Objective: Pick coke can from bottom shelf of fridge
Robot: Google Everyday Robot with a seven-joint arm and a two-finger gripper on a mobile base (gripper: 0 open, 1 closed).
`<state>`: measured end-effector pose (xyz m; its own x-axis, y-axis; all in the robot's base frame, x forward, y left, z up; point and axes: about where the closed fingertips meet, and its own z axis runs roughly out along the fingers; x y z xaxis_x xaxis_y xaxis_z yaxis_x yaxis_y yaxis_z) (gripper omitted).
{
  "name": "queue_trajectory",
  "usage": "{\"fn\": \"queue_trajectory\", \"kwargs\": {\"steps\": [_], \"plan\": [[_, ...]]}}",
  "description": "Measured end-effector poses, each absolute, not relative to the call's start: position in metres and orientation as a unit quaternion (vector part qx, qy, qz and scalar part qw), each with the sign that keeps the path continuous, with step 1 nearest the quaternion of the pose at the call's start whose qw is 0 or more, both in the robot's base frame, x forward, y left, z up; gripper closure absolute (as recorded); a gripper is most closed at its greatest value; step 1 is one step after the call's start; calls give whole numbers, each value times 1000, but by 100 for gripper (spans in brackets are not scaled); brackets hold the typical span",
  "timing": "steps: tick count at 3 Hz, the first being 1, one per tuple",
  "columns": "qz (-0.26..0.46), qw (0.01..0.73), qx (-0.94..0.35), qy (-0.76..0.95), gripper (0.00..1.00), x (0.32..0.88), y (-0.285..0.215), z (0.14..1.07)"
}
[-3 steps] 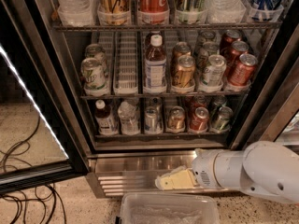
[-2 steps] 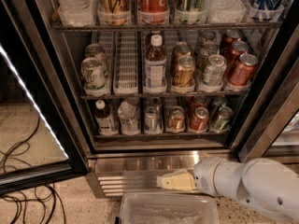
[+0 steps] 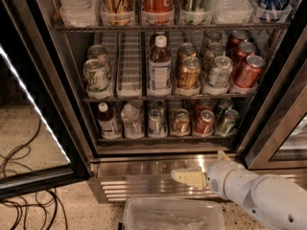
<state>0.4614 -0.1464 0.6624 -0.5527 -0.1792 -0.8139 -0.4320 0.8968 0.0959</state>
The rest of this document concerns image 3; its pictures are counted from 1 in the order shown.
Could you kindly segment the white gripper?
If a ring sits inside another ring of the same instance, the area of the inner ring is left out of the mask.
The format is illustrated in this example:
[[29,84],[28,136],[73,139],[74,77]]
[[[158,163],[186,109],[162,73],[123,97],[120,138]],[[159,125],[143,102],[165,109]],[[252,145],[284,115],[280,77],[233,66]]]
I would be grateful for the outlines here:
[[244,166],[229,160],[230,157],[222,150],[218,151],[218,161],[207,168],[206,178],[201,168],[177,169],[171,171],[171,177],[178,183],[203,189],[207,185],[211,192],[220,198],[226,198],[224,184],[228,175],[236,169]]

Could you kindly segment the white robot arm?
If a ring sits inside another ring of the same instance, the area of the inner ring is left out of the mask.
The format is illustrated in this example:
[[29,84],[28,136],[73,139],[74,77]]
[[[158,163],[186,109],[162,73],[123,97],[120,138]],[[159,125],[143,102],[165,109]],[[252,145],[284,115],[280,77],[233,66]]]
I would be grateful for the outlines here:
[[258,174],[232,161],[223,151],[203,172],[201,167],[176,169],[178,183],[210,191],[240,206],[271,230],[307,230],[307,191],[276,174]]

